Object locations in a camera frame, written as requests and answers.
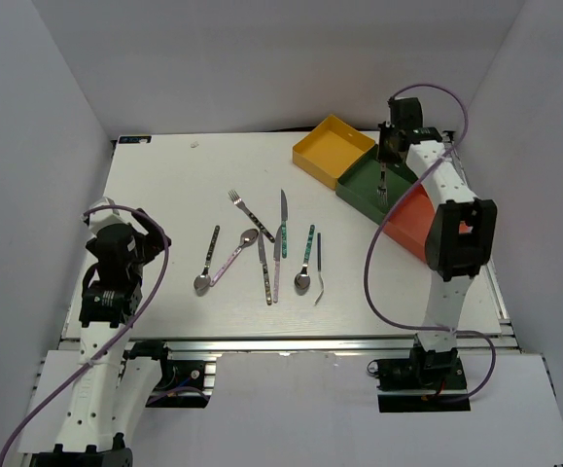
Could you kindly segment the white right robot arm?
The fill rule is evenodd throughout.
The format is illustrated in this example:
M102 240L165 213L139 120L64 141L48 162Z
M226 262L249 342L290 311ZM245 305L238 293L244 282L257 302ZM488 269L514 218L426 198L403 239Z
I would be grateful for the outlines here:
M378 159L389 166L404 165L416 175L435 211L424 246L431 288L416 334L427 353L408 364L410 379L429 388L444 375L434 354L445 355L456 347L467 292L490 259L497 206L479 198L457 172L440 133L424 125L418 98L392 97L388 105L390 122L379 126Z

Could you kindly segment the green square bin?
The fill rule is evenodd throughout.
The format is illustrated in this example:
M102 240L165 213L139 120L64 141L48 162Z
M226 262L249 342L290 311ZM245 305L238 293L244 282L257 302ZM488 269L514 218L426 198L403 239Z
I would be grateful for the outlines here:
M381 165L378 145L361 156L338 179L336 195L363 215L380 225L397 200L417 180L417 176L403 164L390 164L386 169L387 200L383 201L378 186Z

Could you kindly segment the fork with green handle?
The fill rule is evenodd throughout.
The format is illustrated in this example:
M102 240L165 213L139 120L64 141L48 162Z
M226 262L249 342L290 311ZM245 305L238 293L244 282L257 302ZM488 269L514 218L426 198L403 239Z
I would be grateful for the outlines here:
M321 232L317 233L317 273L318 273L318 280L320 285L320 291L318 296L314 301L314 306L317 306L321 301L324 291L325 291L325 282L322 275L322 235Z

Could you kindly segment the fork with black patterned handle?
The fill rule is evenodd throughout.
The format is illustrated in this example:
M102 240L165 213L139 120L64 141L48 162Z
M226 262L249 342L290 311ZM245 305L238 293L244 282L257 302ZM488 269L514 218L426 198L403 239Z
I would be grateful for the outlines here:
M237 193L236 190L229 190L229 199L236 206L240 209L250 220L251 222L258 228L258 230L271 242L275 242L275 237L272 233L264 226L264 224L260 221L260 219L246 206L245 202L241 198L241 196Z

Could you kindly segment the fork with pink handle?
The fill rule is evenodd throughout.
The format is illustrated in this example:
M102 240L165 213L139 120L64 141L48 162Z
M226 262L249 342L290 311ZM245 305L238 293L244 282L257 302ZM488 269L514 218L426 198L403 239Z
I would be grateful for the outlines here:
M387 190L387 165L385 162L380 164L380 175L377 185L377 195L381 206L388 205L388 190Z

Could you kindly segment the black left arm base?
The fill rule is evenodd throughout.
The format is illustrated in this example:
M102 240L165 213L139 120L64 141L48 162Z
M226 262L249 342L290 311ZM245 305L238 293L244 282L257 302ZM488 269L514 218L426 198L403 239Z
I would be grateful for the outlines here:
M125 362L149 357L160 368L160 379L147 402L147 408L204 409L209 397L204 394L205 362L176 360L169 356L164 341L139 341L123 354Z

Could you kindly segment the orange square bin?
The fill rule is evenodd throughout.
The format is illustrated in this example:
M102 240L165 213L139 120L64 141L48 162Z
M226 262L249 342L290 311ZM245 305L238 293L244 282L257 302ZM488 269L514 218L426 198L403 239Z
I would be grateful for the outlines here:
M391 216L383 232L425 263L425 244L434 216L435 208L424 188L420 186Z

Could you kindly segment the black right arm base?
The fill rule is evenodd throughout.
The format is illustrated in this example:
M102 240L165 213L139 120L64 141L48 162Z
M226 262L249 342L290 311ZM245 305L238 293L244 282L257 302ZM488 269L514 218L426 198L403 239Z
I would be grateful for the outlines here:
M418 376L409 358L371 360L367 373L377 380L380 413L469 412L467 380L460 358L450 370Z

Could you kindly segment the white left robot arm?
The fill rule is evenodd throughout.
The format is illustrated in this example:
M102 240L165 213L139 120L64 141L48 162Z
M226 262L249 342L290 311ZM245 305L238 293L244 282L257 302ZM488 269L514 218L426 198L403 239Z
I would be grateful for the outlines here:
M169 385L175 364L159 341L126 351L133 324L149 306L143 268L171 245L141 208L132 221L120 206L95 205L84 215L94 263L82 280L79 361L62 383L72 396L53 447L35 453L33 466L130 466L130 438L154 388Z

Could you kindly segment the yellow square bin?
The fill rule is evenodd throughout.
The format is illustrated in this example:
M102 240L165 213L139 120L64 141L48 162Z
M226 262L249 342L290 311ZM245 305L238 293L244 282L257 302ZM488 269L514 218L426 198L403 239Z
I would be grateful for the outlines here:
M307 133L292 149L292 162L317 181L335 190L339 178L376 142L335 115Z

